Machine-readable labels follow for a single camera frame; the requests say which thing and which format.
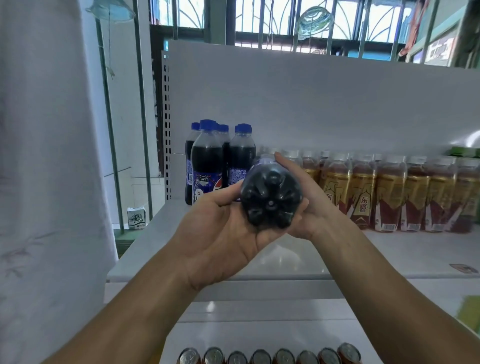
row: left hand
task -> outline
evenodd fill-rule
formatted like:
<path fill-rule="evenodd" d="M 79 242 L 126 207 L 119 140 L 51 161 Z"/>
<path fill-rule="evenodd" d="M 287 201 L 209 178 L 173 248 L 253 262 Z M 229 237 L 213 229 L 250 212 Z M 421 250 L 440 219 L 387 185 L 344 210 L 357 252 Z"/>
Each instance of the left hand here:
<path fill-rule="evenodd" d="M 247 221 L 240 202 L 235 202 L 240 187 L 241 182 L 203 195 L 166 246 L 196 291 L 244 268 L 269 243 L 293 229 L 308 205 L 304 198 L 289 228 L 260 231 Z"/>

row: white counter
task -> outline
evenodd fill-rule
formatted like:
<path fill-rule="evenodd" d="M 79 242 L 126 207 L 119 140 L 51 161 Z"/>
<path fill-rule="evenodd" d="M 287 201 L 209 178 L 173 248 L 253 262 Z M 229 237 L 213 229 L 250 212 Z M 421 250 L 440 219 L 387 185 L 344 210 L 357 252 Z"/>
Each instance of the white counter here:
<path fill-rule="evenodd" d="M 107 282 L 128 282 L 168 242 L 189 208 L 182 200 L 167 201 L 109 272 Z M 479 274 L 465 274 L 450 266 L 466 264 L 480 270 L 479 227 L 471 234 L 375 231 L 365 234 L 394 268 L 426 295 L 480 294 Z M 312 244 L 287 235 L 270 244 L 229 281 L 207 288 L 197 299 L 341 297 Z"/>

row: white shelf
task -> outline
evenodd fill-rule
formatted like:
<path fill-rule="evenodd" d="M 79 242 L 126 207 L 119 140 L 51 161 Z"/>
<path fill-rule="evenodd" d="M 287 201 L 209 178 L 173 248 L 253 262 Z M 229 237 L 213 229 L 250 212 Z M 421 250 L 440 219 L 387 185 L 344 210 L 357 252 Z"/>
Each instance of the white shelf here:
<path fill-rule="evenodd" d="M 190 207 L 168 200 L 143 234 L 109 272 L 109 282 L 127 282 L 174 234 Z M 480 294 L 480 275 L 464 274 L 450 264 L 480 269 L 480 228 L 471 234 L 366 231 L 365 234 L 399 273 L 429 296 Z M 241 298 L 249 290 L 251 297 Z M 276 298 L 341 298 L 323 260 L 312 244 L 283 236 L 229 281 L 209 287 L 199 300 Z"/>
<path fill-rule="evenodd" d="M 353 319 L 179 323 L 167 338 L 160 364 L 175 363 L 187 347 L 196 348 L 200 355 L 211 346 L 219 347 L 225 356 L 240 350 L 249 359 L 256 349 L 265 349 L 273 356 L 278 349 L 287 348 L 297 356 L 302 350 L 317 354 L 324 347 L 336 349 L 345 341 L 357 347 L 363 363 L 382 363 Z"/>

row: blue bottle cap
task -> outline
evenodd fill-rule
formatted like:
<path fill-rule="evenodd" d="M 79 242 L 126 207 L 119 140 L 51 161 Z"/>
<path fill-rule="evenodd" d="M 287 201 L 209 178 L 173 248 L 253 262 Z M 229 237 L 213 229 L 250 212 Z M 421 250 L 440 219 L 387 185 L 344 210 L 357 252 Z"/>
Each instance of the blue bottle cap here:
<path fill-rule="evenodd" d="M 235 132 L 251 134 L 252 126 L 250 124 L 238 124 L 237 126 L 235 126 Z"/>
<path fill-rule="evenodd" d="M 200 129 L 208 131 L 216 130 L 216 121 L 210 119 L 200 120 Z"/>

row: right hand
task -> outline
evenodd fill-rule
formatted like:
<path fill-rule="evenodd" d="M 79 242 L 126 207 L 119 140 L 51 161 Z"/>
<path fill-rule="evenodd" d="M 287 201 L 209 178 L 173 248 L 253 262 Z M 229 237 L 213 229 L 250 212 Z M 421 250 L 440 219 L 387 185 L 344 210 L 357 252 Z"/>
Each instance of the right hand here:
<path fill-rule="evenodd" d="M 297 178 L 303 196 L 309 200 L 309 204 L 302 214 L 302 219 L 288 233 L 296 238 L 312 241 L 315 236 L 321 234 L 327 218 L 332 215 L 344 215 L 342 213 L 339 214 L 338 208 L 332 204 L 317 182 L 299 165 L 284 158 L 278 152 L 275 153 L 275 159 Z"/>

